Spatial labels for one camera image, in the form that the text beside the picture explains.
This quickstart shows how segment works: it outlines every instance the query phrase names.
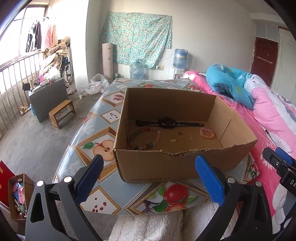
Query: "pink bed sheet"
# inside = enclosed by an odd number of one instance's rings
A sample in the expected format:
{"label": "pink bed sheet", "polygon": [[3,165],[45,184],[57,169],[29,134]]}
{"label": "pink bed sheet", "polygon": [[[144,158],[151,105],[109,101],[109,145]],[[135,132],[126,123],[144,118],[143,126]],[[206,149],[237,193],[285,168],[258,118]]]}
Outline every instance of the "pink bed sheet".
{"label": "pink bed sheet", "polygon": [[205,93],[216,95],[224,100],[244,120],[244,122],[250,127],[250,129],[258,138],[258,142],[251,149],[251,155],[255,160],[260,175],[254,178],[250,184],[254,183],[255,181],[260,181],[263,184],[268,199],[271,216],[273,216],[279,202],[276,200],[276,189],[279,186],[280,177],[277,175],[275,169],[265,159],[263,159],[262,152],[266,147],[270,147],[272,150],[275,150],[276,146],[271,141],[267,133],[262,129],[260,124],[255,120],[252,111],[240,103],[237,103],[226,96],[214,92],[208,85],[205,76],[198,74],[196,71],[187,71],[183,75],[183,78],[191,79],[191,81],[196,83]]}

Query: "gray floor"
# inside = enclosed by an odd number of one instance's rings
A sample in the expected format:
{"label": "gray floor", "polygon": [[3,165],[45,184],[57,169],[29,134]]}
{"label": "gray floor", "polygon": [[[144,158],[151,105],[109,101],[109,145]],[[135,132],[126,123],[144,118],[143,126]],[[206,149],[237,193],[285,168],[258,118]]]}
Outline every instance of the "gray floor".
{"label": "gray floor", "polygon": [[[80,100],[77,94],[69,96],[76,116],[71,113],[63,119],[59,123],[60,130],[52,128],[49,118],[39,123],[31,111],[18,116],[0,140],[0,160],[16,175],[26,173],[34,182],[51,183],[71,138],[99,97],[100,94],[95,94]],[[60,203],[58,207],[68,234],[75,237]],[[85,212],[85,215],[101,238],[108,239],[116,216],[92,212]]]}

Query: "wheel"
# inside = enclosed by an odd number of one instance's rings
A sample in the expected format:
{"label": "wheel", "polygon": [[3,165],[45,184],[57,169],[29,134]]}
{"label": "wheel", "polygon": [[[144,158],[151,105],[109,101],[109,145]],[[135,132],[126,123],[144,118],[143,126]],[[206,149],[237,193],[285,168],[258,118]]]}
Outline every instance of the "wheel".
{"label": "wheel", "polygon": [[70,77],[71,77],[71,67],[70,67],[70,63],[67,63],[65,65],[64,72],[63,72],[63,78],[65,80],[65,85],[67,87],[69,87],[70,84],[71,84],[71,82],[70,82],[71,78]]}

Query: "brown wooden door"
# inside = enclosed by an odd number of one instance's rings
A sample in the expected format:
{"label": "brown wooden door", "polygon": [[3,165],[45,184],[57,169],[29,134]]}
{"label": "brown wooden door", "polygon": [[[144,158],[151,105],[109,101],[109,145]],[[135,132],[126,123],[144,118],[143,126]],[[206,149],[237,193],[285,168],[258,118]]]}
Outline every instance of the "brown wooden door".
{"label": "brown wooden door", "polygon": [[251,73],[260,76],[268,87],[274,75],[277,53],[277,42],[256,37]]}

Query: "door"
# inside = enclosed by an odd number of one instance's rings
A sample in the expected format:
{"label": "door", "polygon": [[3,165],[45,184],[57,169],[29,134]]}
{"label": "door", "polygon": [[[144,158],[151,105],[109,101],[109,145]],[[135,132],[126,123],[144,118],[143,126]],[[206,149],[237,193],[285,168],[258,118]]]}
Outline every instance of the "door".
{"label": "door", "polygon": [[296,41],[289,31],[279,29],[279,57],[272,89],[295,103]]}
{"label": "door", "polygon": [[270,87],[274,75],[277,53],[277,42],[256,37],[251,73],[260,76],[268,87]]}

